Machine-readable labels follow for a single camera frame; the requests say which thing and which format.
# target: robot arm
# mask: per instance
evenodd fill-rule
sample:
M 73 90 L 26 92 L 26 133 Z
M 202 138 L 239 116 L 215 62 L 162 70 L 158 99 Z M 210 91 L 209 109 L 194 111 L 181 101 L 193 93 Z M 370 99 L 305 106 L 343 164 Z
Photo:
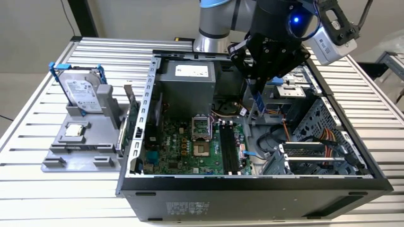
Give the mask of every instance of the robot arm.
M 329 18 L 329 11 L 335 13 L 337 20 Z M 303 37 L 314 15 L 317 30 Z M 355 26 L 349 21 L 338 0 L 258 0 L 247 39 L 229 47 L 231 60 L 250 80 L 253 94 L 262 92 L 269 80 L 283 77 L 310 58 L 303 41 L 310 42 L 322 64 L 345 57 L 357 48 L 362 25 L 363 22 Z M 245 61 L 247 49 L 253 65 Z
M 373 0 L 369 0 L 357 26 L 349 21 L 338 0 L 202 0 L 201 37 L 194 50 L 230 53 L 257 94 L 269 80 L 283 77 L 310 58 L 303 41 L 310 43 L 323 65 L 357 49 L 355 40 L 371 4 Z M 329 18 L 329 11 L 334 12 L 335 19 Z M 318 18 L 317 29 L 303 37 L 314 16 Z M 230 44 L 230 31 L 247 31 L 246 23 L 251 23 L 246 40 Z M 246 62 L 247 49 L 254 59 L 253 65 Z

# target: white wall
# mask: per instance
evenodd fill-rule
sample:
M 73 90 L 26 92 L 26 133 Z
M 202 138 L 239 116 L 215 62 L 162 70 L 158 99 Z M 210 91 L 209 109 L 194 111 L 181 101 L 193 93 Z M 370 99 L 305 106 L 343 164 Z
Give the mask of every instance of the white wall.
M 46 73 L 73 37 L 61 1 L 0 0 L 0 32 L 0 72 Z
M 199 29 L 198 0 L 90 0 L 101 34 L 109 38 L 165 39 L 195 38 Z M 358 23 L 367 0 L 339 0 L 351 21 Z M 404 0 L 375 0 L 359 48 L 353 53 L 359 61 L 377 59 L 382 52 L 369 51 L 385 36 L 404 29 Z M 245 35 L 233 33 L 238 42 Z

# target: power supply label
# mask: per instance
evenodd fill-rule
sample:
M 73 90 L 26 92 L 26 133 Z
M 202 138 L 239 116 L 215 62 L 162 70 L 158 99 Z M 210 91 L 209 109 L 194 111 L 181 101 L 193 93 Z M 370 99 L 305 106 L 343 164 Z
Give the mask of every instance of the power supply label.
M 210 202 L 167 202 L 170 215 L 202 215 L 209 213 Z
M 177 66 L 178 77 L 209 77 L 207 65 L 178 65 Z
M 95 95 L 93 84 L 86 80 L 67 79 L 69 90 L 79 108 L 86 112 L 102 111 L 102 106 Z

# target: case label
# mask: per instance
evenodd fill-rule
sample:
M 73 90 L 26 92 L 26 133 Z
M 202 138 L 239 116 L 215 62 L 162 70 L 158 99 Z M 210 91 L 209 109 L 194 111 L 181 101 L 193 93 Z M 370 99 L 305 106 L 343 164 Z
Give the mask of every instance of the case label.
M 209 77 L 207 65 L 178 65 L 177 66 L 178 77 Z
M 201 215 L 209 213 L 211 202 L 167 202 L 167 212 L 170 215 Z

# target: motherboard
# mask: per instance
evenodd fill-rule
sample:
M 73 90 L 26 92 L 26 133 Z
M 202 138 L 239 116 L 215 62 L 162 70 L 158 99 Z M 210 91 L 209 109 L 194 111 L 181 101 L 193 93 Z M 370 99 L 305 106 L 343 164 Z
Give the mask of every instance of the motherboard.
M 155 175 L 251 175 L 245 150 L 242 124 L 166 120 L 162 144 L 149 149 L 143 170 Z

